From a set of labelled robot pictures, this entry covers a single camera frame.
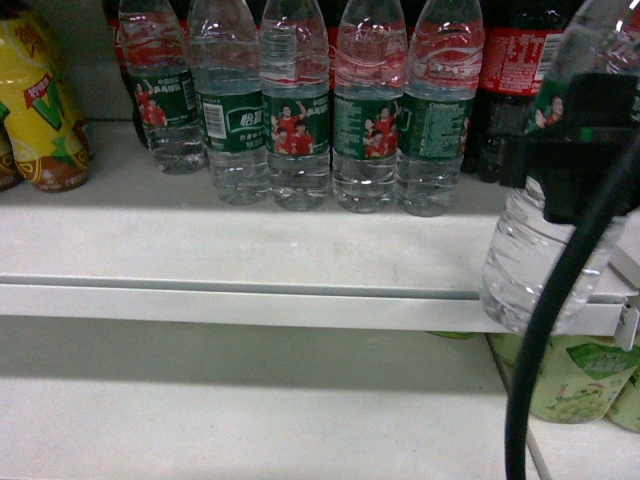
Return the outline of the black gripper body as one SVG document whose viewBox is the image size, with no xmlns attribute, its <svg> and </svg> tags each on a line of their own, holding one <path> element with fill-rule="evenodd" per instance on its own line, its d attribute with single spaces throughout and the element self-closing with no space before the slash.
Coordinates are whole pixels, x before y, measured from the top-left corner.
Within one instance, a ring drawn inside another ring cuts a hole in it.
<svg viewBox="0 0 640 480">
<path fill-rule="evenodd" d="M 536 180 L 543 218 L 575 225 L 639 127 L 638 85 L 639 78 L 628 74 L 573 77 L 560 120 L 503 142 L 500 184 L 522 189 L 527 179 Z"/>
</svg>

